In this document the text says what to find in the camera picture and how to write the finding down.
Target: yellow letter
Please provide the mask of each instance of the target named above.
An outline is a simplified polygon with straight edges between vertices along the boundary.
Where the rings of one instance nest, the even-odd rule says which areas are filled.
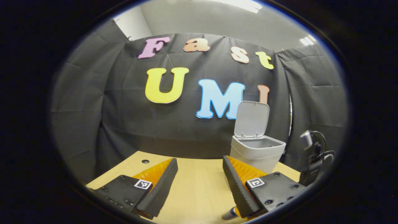
[[[249,58],[246,56],[248,53],[245,49],[240,47],[231,47],[232,58],[242,63],[249,63]]]
[[[273,65],[271,65],[268,60],[271,60],[271,57],[268,56],[265,52],[259,51],[256,52],[256,55],[260,57],[261,64],[266,67],[267,69],[273,69]]]
[[[187,45],[184,46],[184,51],[208,51],[210,47],[207,44],[207,40],[203,38],[190,39],[187,41]]]
[[[166,69],[155,68],[149,69],[148,80],[146,81],[145,95],[154,103],[167,104],[177,100],[181,96],[184,76],[189,72],[187,68],[173,68],[174,73],[173,87],[170,92],[164,93],[159,91],[160,80],[162,75],[166,73]]]

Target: pink letter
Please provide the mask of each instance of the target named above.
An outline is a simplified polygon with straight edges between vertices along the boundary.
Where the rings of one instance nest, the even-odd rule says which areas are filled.
[[[138,56],[138,58],[141,59],[155,56],[153,49],[156,49],[156,51],[160,51],[160,49],[162,49],[163,47],[163,43],[168,43],[169,41],[170,37],[160,37],[146,40],[144,50]]]

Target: cutout letter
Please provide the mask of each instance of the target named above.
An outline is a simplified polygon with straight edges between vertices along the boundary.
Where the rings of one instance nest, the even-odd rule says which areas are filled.
[[[195,38],[187,41],[187,45],[184,46],[184,51],[208,51],[210,47],[207,45],[208,41],[203,38]]]
[[[153,50],[160,51],[163,47],[163,43],[168,43],[170,41],[170,37],[160,37],[146,40],[146,45],[142,53],[138,56],[141,58],[149,58],[155,56]]]
[[[236,119],[238,105],[242,102],[243,90],[245,85],[242,83],[231,83],[223,95],[216,81],[211,79],[199,80],[202,86],[202,103],[200,111],[196,112],[199,118],[212,118],[213,112],[210,111],[210,104],[213,104],[217,117],[221,118],[229,104],[229,111],[225,115],[228,119]]]
[[[269,93],[268,86],[258,85],[257,88],[260,91],[260,101],[259,102],[267,104],[267,102],[268,102],[268,93]]]
[[[174,80],[173,87],[168,93],[159,91],[160,80],[162,79],[162,75],[166,73],[166,69],[149,69],[146,72],[148,80],[146,82],[145,95],[150,101],[167,104],[177,100],[181,96],[184,76],[189,70],[187,68],[173,68],[171,72],[174,73]]]
[[[256,52],[256,55],[260,57],[261,64],[267,69],[273,69],[273,65],[271,65],[268,60],[271,60],[271,57],[268,56],[264,51]]]
[[[242,63],[249,63],[249,57],[246,56],[248,53],[245,51],[245,49],[240,47],[231,47],[231,51],[231,56],[234,60]]]

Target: black curtain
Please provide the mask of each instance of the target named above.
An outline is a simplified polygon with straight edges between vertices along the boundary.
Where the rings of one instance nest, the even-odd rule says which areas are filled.
[[[112,22],[85,37],[55,74],[50,108],[54,142],[82,182],[95,176],[104,89],[126,37]]]
[[[145,46],[126,44],[116,24],[108,22],[90,34],[56,76],[51,107],[52,132],[74,174],[88,183],[137,150],[173,157],[216,159],[229,155],[235,120],[214,115],[196,117],[200,79],[213,79],[224,94],[232,82],[245,85],[243,100],[258,101],[260,84],[270,88],[266,135],[287,142],[290,123],[285,71],[275,54],[263,47],[219,35],[177,33],[152,58],[137,59]],[[210,50],[185,52],[185,42],[205,38]],[[250,62],[231,57],[231,47],[247,51]],[[255,52],[271,57],[274,69],[263,67]],[[162,92],[171,90],[173,67],[186,67],[183,91],[175,102],[156,104],[145,96],[151,68],[165,68]]]
[[[313,151],[303,150],[305,130],[325,135],[327,148],[341,151],[348,126],[348,102],[343,72],[319,45],[277,53],[289,84],[293,108],[292,133],[281,162],[300,171]]]

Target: white trash bin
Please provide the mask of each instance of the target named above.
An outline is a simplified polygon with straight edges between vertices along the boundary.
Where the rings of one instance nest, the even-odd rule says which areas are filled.
[[[265,173],[272,173],[286,143],[265,136],[269,106],[265,103],[242,101],[236,114],[230,157],[247,163]]]

